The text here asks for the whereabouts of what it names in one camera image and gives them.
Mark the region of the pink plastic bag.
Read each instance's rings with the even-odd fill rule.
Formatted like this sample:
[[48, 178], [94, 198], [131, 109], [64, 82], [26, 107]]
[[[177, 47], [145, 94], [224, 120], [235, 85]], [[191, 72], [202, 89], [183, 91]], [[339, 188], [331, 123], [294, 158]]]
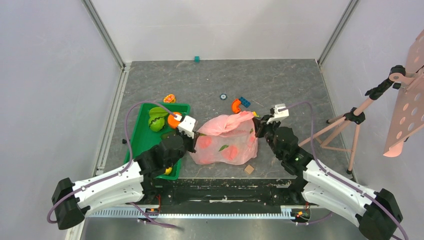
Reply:
[[[193, 161], [198, 165], [213, 163], [243, 165], [256, 158], [258, 138], [255, 137], [253, 118], [252, 112], [241, 111], [237, 114], [219, 115], [207, 121], [198, 132], [200, 136], [210, 136], [212, 142], [205, 149], [198, 149], [195, 146], [196, 153], [190, 153]], [[238, 148], [238, 155], [234, 161], [227, 162], [223, 159], [220, 148], [224, 145], [234, 145]]]

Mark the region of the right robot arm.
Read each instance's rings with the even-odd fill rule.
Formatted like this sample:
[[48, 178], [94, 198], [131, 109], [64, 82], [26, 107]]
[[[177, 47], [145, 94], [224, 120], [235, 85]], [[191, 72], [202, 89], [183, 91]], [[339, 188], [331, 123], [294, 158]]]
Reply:
[[379, 191], [344, 177], [299, 146], [293, 129], [271, 120], [253, 119], [255, 135], [264, 138], [286, 172], [296, 178], [289, 199], [323, 207], [351, 222], [368, 240], [391, 240], [403, 215], [392, 192]]

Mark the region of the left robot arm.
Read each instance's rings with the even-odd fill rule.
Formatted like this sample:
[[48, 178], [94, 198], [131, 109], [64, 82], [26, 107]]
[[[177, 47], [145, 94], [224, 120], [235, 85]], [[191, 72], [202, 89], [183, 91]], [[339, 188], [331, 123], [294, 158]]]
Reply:
[[195, 153], [200, 136], [196, 131], [187, 134], [176, 130], [121, 167], [76, 182], [68, 177], [60, 180], [51, 197], [53, 207], [47, 221], [57, 224], [59, 230], [67, 230], [109, 207], [140, 200], [153, 203], [157, 190], [152, 180], [165, 174], [187, 152]]

